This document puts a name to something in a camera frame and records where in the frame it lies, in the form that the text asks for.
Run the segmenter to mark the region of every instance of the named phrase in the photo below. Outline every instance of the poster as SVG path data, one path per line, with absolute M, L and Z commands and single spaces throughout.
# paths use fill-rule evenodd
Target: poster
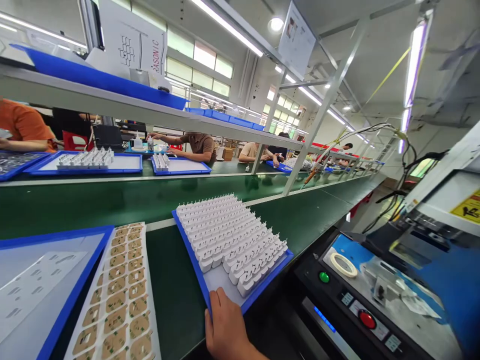
M 317 38 L 300 15 L 294 2 L 290 2 L 278 45 L 278 52 L 284 63 L 292 66 L 299 74 L 305 74 L 316 42 Z
M 99 8 L 103 44 L 115 75 L 130 79 L 130 69 L 141 69 L 157 88 L 165 76 L 167 33 L 111 0 L 101 0 Z

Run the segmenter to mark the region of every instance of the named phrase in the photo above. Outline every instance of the cardboard box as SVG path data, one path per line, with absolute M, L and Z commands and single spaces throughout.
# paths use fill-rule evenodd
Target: cardboard box
M 223 150 L 223 160 L 224 161 L 232 161 L 233 155 L 234 155 L 234 150 L 232 148 L 226 147 Z

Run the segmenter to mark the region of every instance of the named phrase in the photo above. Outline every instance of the blue bin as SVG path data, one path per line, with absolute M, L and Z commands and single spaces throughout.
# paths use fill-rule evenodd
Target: blue bin
M 208 118 L 221 120 L 226 123 L 228 123 L 230 119 L 230 115 L 227 115 L 227 114 L 224 114 L 223 112 L 218 112 L 215 110 L 205 110 L 205 116 Z
M 189 113 L 194 113 L 194 114 L 205 116 L 205 110 L 204 109 L 199 109 L 199 108 L 195 108 L 195 107 L 186 107 L 185 111 L 189 112 Z
M 263 131 L 265 129 L 265 126 L 261 126 L 256 123 L 253 123 L 252 129 Z
M 145 86 L 94 68 L 52 56 L 29 47 L 10 44 L 16 49 L 25 51 L 35 68 L 42 74 L 68 80 L 131 98 L 145 100 L 170 108 L 183 110 L 187 100 L 170 93 Z
M 230 116 L 230 119 L 228 120 L 229 123 L 236 124 L 243 126 L 245 128 L 253 128 L 254 123 L 251 121 L 243 120 L 241 118 L 235 117 L 235 116 Z

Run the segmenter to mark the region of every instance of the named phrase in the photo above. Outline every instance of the green button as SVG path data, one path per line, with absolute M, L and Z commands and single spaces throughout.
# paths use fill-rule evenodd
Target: green button
M 320 274 L 318 274 L 318 277 L 325 284 L 330 282 L 330 276 L 325 271 L 322 271 Z

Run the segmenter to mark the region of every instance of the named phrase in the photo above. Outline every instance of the white shelf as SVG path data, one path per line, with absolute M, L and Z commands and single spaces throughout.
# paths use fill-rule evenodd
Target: white shelf
M 38 72 L 0 64 L 0 92 L 5 98 L 128 119 L 154 126 L 222 136 L 292 150 L 303 144 L 285 137 L 199 116 Z

